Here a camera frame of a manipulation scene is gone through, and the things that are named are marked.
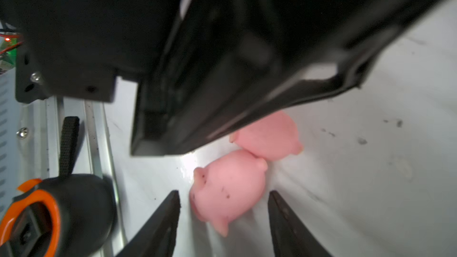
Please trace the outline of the pink piglet toy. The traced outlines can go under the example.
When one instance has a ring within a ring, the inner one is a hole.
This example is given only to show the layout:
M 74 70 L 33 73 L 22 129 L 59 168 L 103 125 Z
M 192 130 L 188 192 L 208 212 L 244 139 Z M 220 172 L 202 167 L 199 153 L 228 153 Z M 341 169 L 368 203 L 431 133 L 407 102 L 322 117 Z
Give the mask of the pink piglet toy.
M 229 141 L 268 161 L 278 161 L 303 151 L 297 125 L 284 111 L 235 131 Z
M 210 223 L 221 236 L 229 224 L 252 209 L 266 185 L 268 164 L 248 151 L 237 150 L 194 169 L 189 201 L 196 217 Z

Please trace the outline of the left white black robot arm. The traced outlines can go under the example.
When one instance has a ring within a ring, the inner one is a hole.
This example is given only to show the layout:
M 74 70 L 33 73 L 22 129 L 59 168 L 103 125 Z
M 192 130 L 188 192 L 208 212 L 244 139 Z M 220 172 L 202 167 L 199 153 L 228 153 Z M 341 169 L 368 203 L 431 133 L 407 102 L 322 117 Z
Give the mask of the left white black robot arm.
M 180 155 L 364 83 L 441 0 L 1 0 L 16 98 L 111 102 L 138 83 L 131 153 Z

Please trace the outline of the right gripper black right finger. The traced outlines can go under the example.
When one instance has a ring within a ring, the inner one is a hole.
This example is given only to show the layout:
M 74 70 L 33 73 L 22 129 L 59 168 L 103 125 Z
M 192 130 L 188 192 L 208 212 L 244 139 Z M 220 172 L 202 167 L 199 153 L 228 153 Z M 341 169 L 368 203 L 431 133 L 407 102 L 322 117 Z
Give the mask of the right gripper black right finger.
M 268 215 L 275 257 L 331 257 L 276 190 L 269 193 Z

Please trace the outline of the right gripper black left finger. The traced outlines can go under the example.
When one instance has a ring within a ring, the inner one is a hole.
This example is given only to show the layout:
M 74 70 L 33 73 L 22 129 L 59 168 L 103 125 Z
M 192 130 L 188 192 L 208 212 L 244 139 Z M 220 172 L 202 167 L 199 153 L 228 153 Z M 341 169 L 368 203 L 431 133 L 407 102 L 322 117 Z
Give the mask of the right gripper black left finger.
M 117 257 L 171 257 L 176 246 L 180 196 L 172 190 Z

